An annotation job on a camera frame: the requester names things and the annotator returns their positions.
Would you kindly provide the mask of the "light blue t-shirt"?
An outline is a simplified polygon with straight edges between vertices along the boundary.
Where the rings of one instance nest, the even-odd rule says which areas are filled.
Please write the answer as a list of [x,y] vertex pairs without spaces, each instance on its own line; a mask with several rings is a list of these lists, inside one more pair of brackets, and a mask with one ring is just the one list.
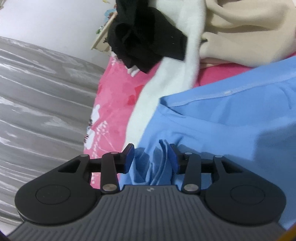
[[162,97],[120,186],[176,185],[168,148],[222,155],[280,187],[284,228],[295,223],[295,57]]

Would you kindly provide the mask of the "grey curtain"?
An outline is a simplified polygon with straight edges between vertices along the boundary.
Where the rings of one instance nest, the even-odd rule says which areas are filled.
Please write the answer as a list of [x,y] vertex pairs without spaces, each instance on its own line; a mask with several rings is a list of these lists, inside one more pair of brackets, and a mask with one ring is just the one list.
[[98,82],[92,63],[1,38],[1,231],[21,222],[17,190],[83,152]]

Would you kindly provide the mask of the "pink floral bed blanket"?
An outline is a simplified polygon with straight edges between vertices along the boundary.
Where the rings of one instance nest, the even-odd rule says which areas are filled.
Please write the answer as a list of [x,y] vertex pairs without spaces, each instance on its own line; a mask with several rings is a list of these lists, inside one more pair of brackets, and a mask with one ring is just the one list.
[[[123,149],[128,119],[144,85],[156,73],[129,71],[110,59],[102,76],[84,138],[84,152],[91,158]],[[184,144],[194,134],[193,121],[159,106],[144,135],[143,147],[135,151],[130,173],[121,175],[123,185],[180,185],[183,176],[171,173],[166,158],[169,142]]]

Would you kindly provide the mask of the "white knit sweater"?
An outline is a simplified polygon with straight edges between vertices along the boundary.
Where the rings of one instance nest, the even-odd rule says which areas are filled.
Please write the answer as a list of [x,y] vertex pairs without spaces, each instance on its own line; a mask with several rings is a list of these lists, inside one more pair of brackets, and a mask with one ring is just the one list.
[[165,57],[153,78],[144,86],[129,118],[125,144],[138,145],[159,99],[193,87],[200,68],[200,44],[206,19],[203,0],[149,1],[187,37],[184,61]]

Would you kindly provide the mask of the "cream nightstand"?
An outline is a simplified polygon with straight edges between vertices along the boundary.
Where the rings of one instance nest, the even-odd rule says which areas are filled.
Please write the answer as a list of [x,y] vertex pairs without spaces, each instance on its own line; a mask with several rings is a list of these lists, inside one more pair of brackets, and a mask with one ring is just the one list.
[[97,34],[97,37],[91,47],[92,50],[97,50],[102,53],[107,53],[110,55],[111,53],[111,48],[110,45],[107,42],[107,36],[108,36],[108,31],[110,28],[110,25],[114,21],[114,19],[117,16],[117,11],[111,14],[111,17],[109,17],[108,21],[104,26],[102,26],[99,30],[99,33]]

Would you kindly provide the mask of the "beige garment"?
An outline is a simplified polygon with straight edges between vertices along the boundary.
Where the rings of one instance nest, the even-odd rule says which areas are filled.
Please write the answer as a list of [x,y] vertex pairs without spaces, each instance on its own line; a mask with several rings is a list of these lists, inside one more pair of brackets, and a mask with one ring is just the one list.
[[203,64],[258,67],[295,53],[293,1],[206,1]]

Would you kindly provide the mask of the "black garment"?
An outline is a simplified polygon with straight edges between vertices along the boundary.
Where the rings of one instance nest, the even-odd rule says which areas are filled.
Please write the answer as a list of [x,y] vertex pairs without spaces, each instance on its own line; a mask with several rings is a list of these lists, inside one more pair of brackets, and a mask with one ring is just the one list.
[[148,73],[163,57],[185,59],[187,36],[148,1],[116,1],[116,10],[107,42],[128,69]]

